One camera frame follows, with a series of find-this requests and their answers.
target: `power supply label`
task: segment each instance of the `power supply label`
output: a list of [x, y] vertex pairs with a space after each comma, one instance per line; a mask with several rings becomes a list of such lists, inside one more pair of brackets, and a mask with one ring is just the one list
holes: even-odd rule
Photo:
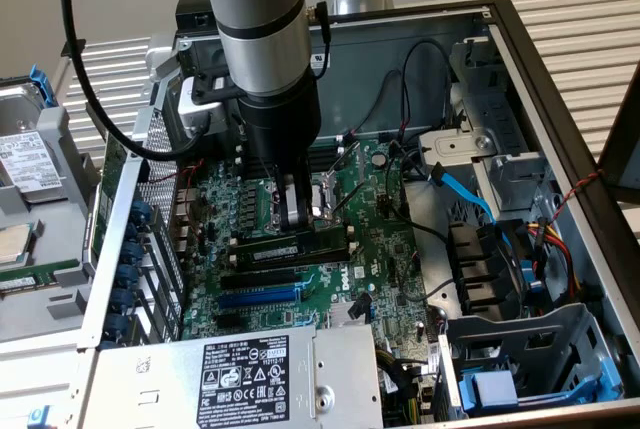
[[204, 346], [198, 426], [288, 421], [289, 356], [289, 336]]
[[0, 161], [20, 192], [62, 186], [49, 152], [37, 132], [0, 137]]

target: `motherboard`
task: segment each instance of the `motherboard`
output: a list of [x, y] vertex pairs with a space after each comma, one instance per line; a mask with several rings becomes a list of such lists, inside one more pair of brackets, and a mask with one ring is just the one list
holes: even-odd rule
[[[338, 157], [333, 146], [325, 148], [324, 153], [333, 154], [327, 165]], [[277, 236], [272, 179], [243, 177], [238, 159], [203, 164], [194, 171], [177, 206], [177, 216], [185, 224], [178, 229], [182, 241], [177, 246], [182, 243], [184, 249], [189, 294], [183, 339], [306, 325], [321, 329], [366, 320], [379, 347], [397, 357], [427, 358], [430, 331], [425, 330], [429, 326], [426, 305], [409, 302], [403, 292], [410, 293], [412, 300], [424, 294], [413, 230], [389, 214], [387, 205], [380, 204], [381, 198], [387, 197], [388, 144], [362, 140], [358, 150], [343, 159], [334, 171], [336, 187], [349, 200], [330, 217], [321, 210], [314, 215], [316, 234], [325, 238], [323, 251], [338, 249], [336, 246], [344, 240], [341, 234], [347, 233], [352, 241], [348, 243], [348, 255], [345, 260], [287, 268], [287, 281], [292, 282], [283, 290], [293, 288], [297, 297], [276, 303], [268, 303], [269, 294], [255, 287], [254, 279], [270, 277], [272, 269], [282, 270], [275, 267], [246, 272], [231, 255], [238, 239], [251, 242]], [[268, 168], [259, 165], [268, 174]], [[326, 172], [314, 172], [314, 184], [325, 177]], [[395, 167], [390, 171], [389, 188], [391, 194], [400, 192]], [[197, 237], [189, 237], [194, 230]], [[260, 303], [236, 304], [244, 296], [249, 301], [260, 296]], [[352, 321], [348, 310], [363, 297], [371, 301], [368, 313]]]

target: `green circuit board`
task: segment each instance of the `green circuit board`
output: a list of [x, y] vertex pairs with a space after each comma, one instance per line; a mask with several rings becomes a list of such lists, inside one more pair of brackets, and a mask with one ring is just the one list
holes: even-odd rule
[[[373, 299], [371, 324], [376, 343], [393, 350], [398, 356], [427, 357], [426, 337], [418, 341], [416, 323], [427, 324], [423, 303], [411, 303], [400, 292], [397, 275], [406, 280], [405, 288], [412, 295], [424, 293], [421, 274], [411, 262], [416, 247], [411, 227], [384, 214], [376, 203], [379, 195], [386, 194], [385, 170], [374, 168], [373, 154], [388, 155], [388, 145], [377, 140], [360, 141], [360, 151], [348, 156], [343, 169], [337, 171], [337, 181], [342, 194], [348, 194], [360, 180], [358, 158], [364, 162], [365, 183], [356, 195], [331, 223], [320, 221], [320, 227], [342, 225], [345, 218], [355, 228], [358, 247], [348, 262], [317, 264], [299, 267], [302, 281], [308, 282], [299, 302], [256, 305], [221, 310], [218, 298], [225, 292], [220, 289], [220, 278], [234, 274], [229, 263], [229, 241], [232, 229], [244, 230], [244, 237], [275, 234], [272, 225], [271, 204], [273, 188], [269, 179], [242, 181], [228, 164], [216, 163], [199, 173], [193, 181], [200, 193], [206, 195], [208, 206], [215, 205], [215, 212], [206, 207], [194, 211], [197, 223], [207, 227], [215, 225], [213, 242], [207, 240], [206, 253], [198, 251], [191, 240], [185, 258], [189, 300], [183, 321], [183, 339], [227, 335], [236, 332], [252, 332], [313, 324], [318, 329], [328, 327], [332, 311], [344, 313], [353, 300], [363, 292]], [[398, 194], [397, 170], [392, 168], [390, 192]], [[246, 197], [255, 205], [254, 224], [251, 230], [243, 229], [246, 223]], [[396, 276], [390, 277], [390, 271]], [[242, 317], [242, 327], [219, 328], [216, 318], [221, 314], [237, 314]]]

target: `blue pcie slot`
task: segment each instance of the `blue pcie slot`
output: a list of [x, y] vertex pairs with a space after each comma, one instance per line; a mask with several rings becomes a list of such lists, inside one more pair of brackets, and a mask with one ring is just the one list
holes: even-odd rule
[[300, 300], [300, 289], [295, 286], [273, 287], [252, 292], [223, 294], [218, 297], [220, 309], [233, 307], [258, 306], [280, 302], [296, 302]]

